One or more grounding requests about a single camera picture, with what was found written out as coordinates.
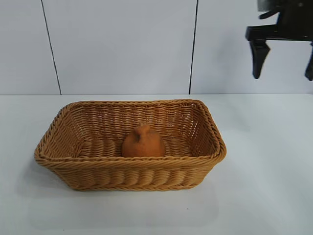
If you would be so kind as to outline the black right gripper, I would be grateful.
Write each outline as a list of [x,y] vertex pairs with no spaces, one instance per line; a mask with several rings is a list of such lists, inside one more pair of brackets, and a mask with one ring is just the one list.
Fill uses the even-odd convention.
[[[268,11],[259,16],[264,20],[278,14],[275,24],[248,26],[246,39],[252,53],[252,75],[259,79],[264,61],[270,52],[266,41],[255,40],[282,40],[282,41],[312,41],[313,40],[313,12],[299,11],[295,13]],[[308,62],[305,77],[313,81],[313,51]]]

